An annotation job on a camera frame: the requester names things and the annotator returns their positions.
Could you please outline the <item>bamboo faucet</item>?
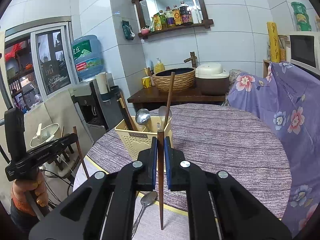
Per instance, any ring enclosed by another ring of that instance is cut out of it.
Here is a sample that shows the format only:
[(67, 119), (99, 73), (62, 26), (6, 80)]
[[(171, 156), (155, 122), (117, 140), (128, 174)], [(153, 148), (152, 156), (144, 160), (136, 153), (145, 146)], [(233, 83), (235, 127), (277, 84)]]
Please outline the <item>bamboo faucet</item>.
[(184, 60), (184, 63), (190, 62), (190, 63), (191, 63), (191, 66), (192, 66), (193, 68), (196, 68), (196, 67), (197, 67), (196, 60), (197, 60), (197, 56), (195, 55), (195, 52), (194, 52), (194, 51), (191, 51), (191, 52), (190, 52), (190, 57), (187, 58), (187, 59), (185, 59), (185, 60)]

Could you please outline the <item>yellow mug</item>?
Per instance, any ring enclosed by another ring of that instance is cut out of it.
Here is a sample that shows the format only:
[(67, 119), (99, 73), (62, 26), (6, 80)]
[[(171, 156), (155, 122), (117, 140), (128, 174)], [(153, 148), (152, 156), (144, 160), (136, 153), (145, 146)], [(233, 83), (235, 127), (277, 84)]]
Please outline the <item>yellow mug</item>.
[(142, 78), (143, 88), (151, 88), (152, 87), (152, 79), (150, 76), (146, 76)]

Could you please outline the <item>yellow soap bottle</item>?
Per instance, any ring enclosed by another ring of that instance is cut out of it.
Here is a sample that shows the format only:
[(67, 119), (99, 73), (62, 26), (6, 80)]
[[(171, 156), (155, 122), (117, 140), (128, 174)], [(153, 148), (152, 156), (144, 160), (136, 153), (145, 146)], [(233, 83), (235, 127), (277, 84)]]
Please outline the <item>yellow soap bottle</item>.
[(154, 73), (157, 74), (159, 72), (165, 71), (164, 64), (161, 62), (160, 58), (157, 58), (157, 63), (154, 66)]

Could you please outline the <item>cream plastic utensil holder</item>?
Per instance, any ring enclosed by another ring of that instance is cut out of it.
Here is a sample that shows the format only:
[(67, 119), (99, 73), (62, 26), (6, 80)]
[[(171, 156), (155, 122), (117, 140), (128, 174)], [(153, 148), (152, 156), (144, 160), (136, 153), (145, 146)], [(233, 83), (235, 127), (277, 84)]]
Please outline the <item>cream plastic utensil holder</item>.
[(131, 118), (137, 128), (136, 131), (128, 130), (124, 120), (117, 124), (114, 129), (119, 135), (130, 157), (133, 160), (137, 160), (140, 151), (151, 147), (152, 138), (157, 137), (158, 129), (163, 125), (164, 117), (151, 117), (151, 132), (147, 132), (145, 126), (137, 124), (134, 116), (131, 116)]

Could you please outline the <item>blue water bottle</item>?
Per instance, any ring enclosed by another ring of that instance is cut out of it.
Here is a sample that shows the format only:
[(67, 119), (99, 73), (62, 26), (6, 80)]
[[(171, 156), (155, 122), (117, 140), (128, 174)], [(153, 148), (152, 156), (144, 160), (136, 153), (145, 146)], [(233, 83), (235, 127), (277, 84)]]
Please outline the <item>blue water bottle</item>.
[(95, 35), (85, 35), (74, 40), (72, 52), (80, 80), (89, 79), (104, 71), (101, 43)]

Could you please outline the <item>wooden wall shelf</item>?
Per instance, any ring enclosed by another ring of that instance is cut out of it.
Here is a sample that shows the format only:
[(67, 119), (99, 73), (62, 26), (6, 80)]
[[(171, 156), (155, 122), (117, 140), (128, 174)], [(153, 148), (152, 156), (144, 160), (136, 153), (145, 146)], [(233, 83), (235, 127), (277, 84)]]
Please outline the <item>wooden wall shelf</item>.
[(143, 40), (169, 31), (195, 27), (209, 29), (214, 25), (204, 0), (132, 0), (132, 3), (137, 10), (139, 37)]

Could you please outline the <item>brown wooden chopstick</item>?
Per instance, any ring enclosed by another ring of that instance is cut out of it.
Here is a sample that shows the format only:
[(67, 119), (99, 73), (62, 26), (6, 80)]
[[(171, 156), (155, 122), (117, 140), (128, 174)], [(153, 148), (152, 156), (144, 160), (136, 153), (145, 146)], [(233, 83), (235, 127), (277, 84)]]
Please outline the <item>brown wooden chopstick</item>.
[(163, 225), (163, 188), (164, 188), (164, 131), (157, 132), (157, 155), (158, 155), (158, 197), (159, 197), (159, 216), (161, 230)]
[[(78, 132), (77, 132), (76, 126), (73, 126), (73, 133), (78, 136)], [(76, 141), (76, 147), (77, 147), (77, 150), (78, 150), (78, 155), (79, 155), (82, 167), (84, 169), (86, 178), (89, 179), (89, 174), (88, 174), (88, 170), (87, 170), (86, 164), (84, 162), (84, 157), (83, 157), (83, 154), (82, 154), (82, 151), (81, 151), (79, 139), (77, 139), (77, 141)]]
[(167, 98), (167, 107), (168, 108), (170, 108), (170, 105), (171, 105), (172, 91), (173, 91), (173, 87), (174, 87), (174, 79), (175, 79), (175, 72), (171, 72), (170, 86), (169, 86), (169, 92), (168, 92), (168, 98)]

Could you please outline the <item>white pot on stool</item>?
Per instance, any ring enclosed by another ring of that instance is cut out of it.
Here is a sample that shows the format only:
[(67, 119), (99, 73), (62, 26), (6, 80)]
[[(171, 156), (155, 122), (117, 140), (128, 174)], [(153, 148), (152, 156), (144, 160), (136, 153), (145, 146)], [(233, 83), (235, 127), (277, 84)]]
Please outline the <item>white pot on stool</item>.
[(42, 127), (42, 123), (38, 124), (36, 134), (30, 141), (30, 147), (36, 148), (37, 146), (43, 145), (46, 142), (49, 142), (56, 138), (56, 133), (59, 130), (59, 124), (53, 123), (46, 127)]

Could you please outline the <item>white rice cooker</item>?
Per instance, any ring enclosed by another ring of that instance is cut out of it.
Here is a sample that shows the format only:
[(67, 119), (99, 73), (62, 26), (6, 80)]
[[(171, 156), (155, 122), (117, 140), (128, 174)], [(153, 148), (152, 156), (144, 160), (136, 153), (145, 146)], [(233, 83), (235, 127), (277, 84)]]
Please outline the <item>white rice cooker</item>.
[(220, 63), (204, 63), (195, 69), (196, 87), (202, 95), (225, 95), (229, 89), (229, 71)]

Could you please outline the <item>dark wooden counter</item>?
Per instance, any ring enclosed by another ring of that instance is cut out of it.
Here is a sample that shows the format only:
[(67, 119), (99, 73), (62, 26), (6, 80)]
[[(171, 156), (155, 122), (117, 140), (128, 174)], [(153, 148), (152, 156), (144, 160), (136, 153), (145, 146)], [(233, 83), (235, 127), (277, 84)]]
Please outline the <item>dark wooden counter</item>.
[[(135, 110), (146, 108), (148, 110), (158, 109), (167, 104), (168, 93), (162, 92), (156, 87), (143, 88), (127, 99), (132, 103)], [(226, 99), (225, 95), (202, 95), (198, 88), (188, 88), (180, 92), (174, 92), (171, 105), (184, 103), (204, 103), (210, 105), (221, 105)]]

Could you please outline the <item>yellow roll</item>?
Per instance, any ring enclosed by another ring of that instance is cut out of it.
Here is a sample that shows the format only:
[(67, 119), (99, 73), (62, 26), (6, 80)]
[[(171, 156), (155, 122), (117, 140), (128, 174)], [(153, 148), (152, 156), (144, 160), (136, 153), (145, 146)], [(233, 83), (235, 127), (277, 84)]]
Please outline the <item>yellow roll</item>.
[(280, 62), (280, 46), (279, 37), (277, 31), (277, 25), (275, 22), (267, 22), (267, 30), (270, 41), (270, 59), (272, 62)]

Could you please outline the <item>green stacked cups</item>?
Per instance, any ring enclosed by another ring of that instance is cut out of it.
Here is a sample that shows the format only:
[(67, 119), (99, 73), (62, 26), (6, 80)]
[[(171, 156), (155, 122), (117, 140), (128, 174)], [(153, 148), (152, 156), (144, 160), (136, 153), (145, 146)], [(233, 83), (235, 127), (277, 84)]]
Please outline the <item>green stacked cups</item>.
[(298, 30), (312, 31), (305, 5), (300, 2), (291, 2), (291, 7), (293, 9), (293, 14), (296, 17)]

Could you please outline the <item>dark wooden stool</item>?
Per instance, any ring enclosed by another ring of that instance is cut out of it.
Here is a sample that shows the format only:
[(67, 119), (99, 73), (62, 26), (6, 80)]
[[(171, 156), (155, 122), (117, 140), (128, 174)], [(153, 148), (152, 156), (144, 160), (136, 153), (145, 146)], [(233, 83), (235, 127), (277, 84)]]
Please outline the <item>dark wooden stool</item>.
[(58, 155), (51, 163), (44, 163), (40, 169), (44, 170), (44, 174), (49, 178), (68, 179), (74, 176), (74, 170), (78, 164), (78, 155), (76, 152), (71, 152), (67, 148), (63, 153)]

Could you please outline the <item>purple floral cloth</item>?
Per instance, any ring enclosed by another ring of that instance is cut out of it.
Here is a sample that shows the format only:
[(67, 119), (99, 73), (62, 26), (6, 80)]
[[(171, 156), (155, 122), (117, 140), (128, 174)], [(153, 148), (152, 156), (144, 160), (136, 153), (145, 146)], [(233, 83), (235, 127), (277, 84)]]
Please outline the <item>purple floral cloth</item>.
[(318, 239), (309, 230), (319, 226), (319, 79), (271, 62), (265, 78), (236, 75), (228, 102), (261, 119), (282, 143), (292, 177), (282, 221), (294, 237)]

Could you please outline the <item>white microwave oven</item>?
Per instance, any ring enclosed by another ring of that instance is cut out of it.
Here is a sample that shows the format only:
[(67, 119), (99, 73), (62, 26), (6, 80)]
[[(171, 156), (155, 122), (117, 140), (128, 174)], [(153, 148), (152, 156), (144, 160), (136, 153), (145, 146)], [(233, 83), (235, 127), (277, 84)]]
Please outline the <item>white microwave oven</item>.
[(295, 31), (286, 37), (287, 62), (319, 75), (319, 32)]

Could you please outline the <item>stainless steel spoon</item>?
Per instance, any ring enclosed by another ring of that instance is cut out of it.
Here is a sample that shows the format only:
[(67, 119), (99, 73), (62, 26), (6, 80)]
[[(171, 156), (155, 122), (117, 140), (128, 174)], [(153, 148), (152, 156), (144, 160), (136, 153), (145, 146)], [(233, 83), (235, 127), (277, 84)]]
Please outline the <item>stainless steel spoon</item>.
[(134, 237), (134, 235), (136, 234), (136, 231), (137, 231), (137, 228), (138, 228), (138, 225), (140, 223), (140, 220), (142, 218), (142, 215), (144, 213), (144, 211), (146, 210), (146, 208), (150, 205), (152, 205), (155, 201), (156, 201), (156, 198), (157, 198), (157, 192), (156, 191), (152, 191), (152, 192), (149, 192), (147, 194), (145, 194), (141, 200), (140, 200), (140, 203), (142, 205), (142, 208), (139, 212), (139, 215), (138, 217), (136, 218), (134, 224), (133, 224), (133, 228), (132, 228), (132, 235), (131, 235), (131, 238)]
[(171, 110), (167, 106), (161, 106), (158, 110), (158, 115), (161, 120), (161, 129), (164, 130), (171, 117)]

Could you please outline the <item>water dispenser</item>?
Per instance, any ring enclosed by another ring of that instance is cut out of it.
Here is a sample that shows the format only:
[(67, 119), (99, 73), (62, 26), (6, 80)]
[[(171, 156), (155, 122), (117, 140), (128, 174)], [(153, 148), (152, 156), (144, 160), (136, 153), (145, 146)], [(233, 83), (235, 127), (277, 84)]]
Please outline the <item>water dispenser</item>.
[(101, 72), (69, 89), (80, 120), (93, 142), (123, 119), (112, 89), (113, 77), (107, 72)]

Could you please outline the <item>purple striped tablecloth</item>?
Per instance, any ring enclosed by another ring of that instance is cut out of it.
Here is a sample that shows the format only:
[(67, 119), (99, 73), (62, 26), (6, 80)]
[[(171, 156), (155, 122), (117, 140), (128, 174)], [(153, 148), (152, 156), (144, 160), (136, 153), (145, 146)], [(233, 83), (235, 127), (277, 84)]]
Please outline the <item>purple striped tablecloth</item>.
[[(231, 107), (187, 103), (170, 107), (175, 149), (205, 171), (230, 173), (276, 217), (289, 200), (291, 172), (283, 146), (253, 114)], [(114, 129), (84, 158), (89, 175), (119, 171), (132, 158)], [(185, 192), (164, 187), (164, 230), (157, 202), (146, 208), (133, 239), (189, 239)]]

